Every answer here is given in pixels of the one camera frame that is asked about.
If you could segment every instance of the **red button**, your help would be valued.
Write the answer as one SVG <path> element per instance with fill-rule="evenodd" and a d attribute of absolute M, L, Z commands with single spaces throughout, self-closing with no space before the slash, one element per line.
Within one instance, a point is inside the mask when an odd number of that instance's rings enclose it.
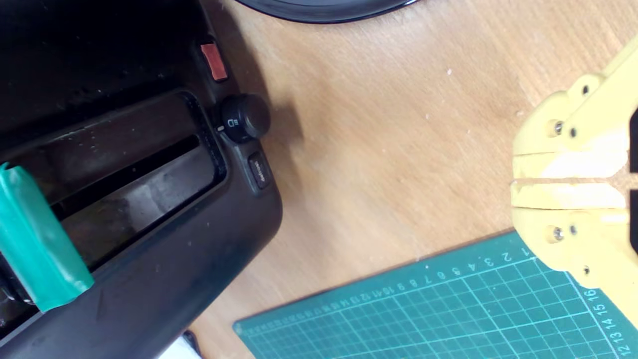
<path fill-rule="evenodd" d="M 228 78 L 224 61 L 221 60 L 221 54 L 217 45 L 214 43 L 205 43 L 201 46 L 204 56 L 208 61 L 208 67 L 211 69 L 212 78 L 215 81 L 221 81 Z"/>

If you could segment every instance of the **screw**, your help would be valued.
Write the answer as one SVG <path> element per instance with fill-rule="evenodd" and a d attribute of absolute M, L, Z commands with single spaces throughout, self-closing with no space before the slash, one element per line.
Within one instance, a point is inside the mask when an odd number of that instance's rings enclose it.
<path fill-rule="evenodd" d="M 554 238 L 557 241 L 562 241 L 565 236 L 563 235 L 563 230 L 559 227 L 554 228 Z"/>
<path fill-rule="evenodd" d="M 561 133 L 561 131 L 563 131 L 563 122 L 562 121 L 558 121 L 555 125 L 554 125 L 554 131 L 556 131 L 556 134 L 559 135 Z"/>

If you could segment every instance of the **cutting mat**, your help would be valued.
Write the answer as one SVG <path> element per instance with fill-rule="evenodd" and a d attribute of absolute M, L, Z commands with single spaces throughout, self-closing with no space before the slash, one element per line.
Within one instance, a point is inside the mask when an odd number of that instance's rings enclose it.
<path fill-rule="evenodd" d="M 257 359 L 638 358 L 638 331 L 516 233 L 234 325 Z"/>

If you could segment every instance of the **green tape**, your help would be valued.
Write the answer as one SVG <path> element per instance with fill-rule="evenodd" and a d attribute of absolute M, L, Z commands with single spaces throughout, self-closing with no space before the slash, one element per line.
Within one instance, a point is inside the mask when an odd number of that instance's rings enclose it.
<path fill-rule="evenodd" d="M 43 312 L 94 283 L 33 178 L 7 164 L 0 166 L 0 252 Z"/>

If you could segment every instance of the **wooden table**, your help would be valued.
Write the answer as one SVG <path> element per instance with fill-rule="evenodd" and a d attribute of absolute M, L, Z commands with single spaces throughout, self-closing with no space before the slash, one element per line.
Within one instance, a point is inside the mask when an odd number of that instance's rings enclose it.
<path fill-rule="evenodd" d="M 517 129 L 638 33 L 635 0 L 428 0 L 329 26 L 205 7 L 243 91 L 270 100 L 284 202 L 193 324 L 207 359 L 252 358 L 236 319 L 511 228 Z"/>

